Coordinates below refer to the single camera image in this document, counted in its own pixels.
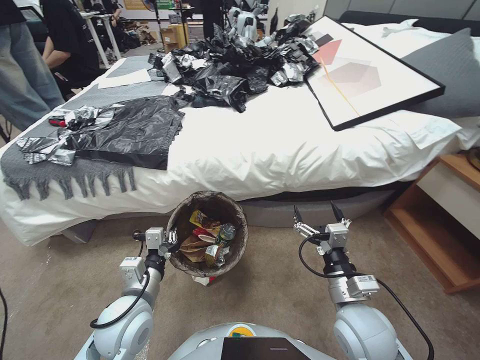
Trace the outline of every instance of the white duvet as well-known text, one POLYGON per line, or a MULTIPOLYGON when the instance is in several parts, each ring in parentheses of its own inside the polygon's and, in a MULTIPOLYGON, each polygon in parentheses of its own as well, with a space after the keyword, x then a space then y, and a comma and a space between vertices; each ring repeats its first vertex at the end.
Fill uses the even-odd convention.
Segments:
MULTIPOLYGON (((173 91, 169 86, 165 94, 173 91)), ((22 243, 33 245, 91 219, 167 213, 201 190, 245 200, 414 179, 437 155, 467 149, 480 139, 475 126, 462 128, 405 110, 335 132, 304 85, 270 86, 246 107, 241 114, 221 107, 183 109, 183 129, 170 147, 167 171, 134 168, 136 191, 122 193, 111 176, 110 196, 100 191, 83 198, 73 181, 69 200, 52 183, 47 199, 40 201, 33 186, 31 199, 20 201, 0 179, 1 218, 22 243)))

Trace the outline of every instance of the gray bed base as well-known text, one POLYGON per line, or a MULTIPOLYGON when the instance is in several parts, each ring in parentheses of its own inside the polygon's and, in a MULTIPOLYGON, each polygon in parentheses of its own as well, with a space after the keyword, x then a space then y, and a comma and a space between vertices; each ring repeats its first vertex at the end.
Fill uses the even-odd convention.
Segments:
MULTIPOLYGON (((335 204, 349 219, 358 218, 381 206, 393 195, 394 190, 372 191, 358 196, 335 200, 335 204)), ((296 204, 301 212, 303 221, 311 225, 325 225, 334 223, 330 201, 242 201, 240 203, 246 213, 248 225, 267 228, 290 228, 293 226, 293 205, 296 204)), ((127 212, 105 217, 105 220, 142 218, 149 216, 170 216, 172 213, 156 212, 127 212)), ((87 243, 97 226, 102 220, 89 220, 69 227, 61 233, 74 243, 87 243)))

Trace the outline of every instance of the gray pillow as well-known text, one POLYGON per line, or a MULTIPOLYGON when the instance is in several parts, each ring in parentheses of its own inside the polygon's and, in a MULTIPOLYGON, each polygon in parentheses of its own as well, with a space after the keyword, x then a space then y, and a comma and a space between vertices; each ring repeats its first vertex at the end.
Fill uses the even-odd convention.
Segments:
POLYGON ((442 96, 408 108, 443 118, 480 116, 480 64, 475 59, 470 28, 435 41, 403 60, 445 85, 442 96))

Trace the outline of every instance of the pink shape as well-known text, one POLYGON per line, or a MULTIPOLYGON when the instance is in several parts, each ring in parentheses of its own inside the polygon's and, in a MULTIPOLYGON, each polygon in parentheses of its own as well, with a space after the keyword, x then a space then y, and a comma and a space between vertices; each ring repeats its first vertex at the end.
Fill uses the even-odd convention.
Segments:
POLYGON ((313 54, 313 58, 320 64, 320 58, 322 58, 325 65, 330 65, 334 62, 335 55, 339 50, 342 40, 335 40, 327 42, 325 45, 318 48, 318 51, 313 54))

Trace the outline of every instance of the abstract artwork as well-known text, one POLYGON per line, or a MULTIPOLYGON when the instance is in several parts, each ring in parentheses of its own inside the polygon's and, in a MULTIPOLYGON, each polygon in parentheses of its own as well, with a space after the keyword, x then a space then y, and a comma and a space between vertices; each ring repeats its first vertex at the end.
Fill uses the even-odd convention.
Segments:
POLYGON ((318 50, 307 77, 334 130, 440 96, 445 86, 327 16, 304 33, 318 50))

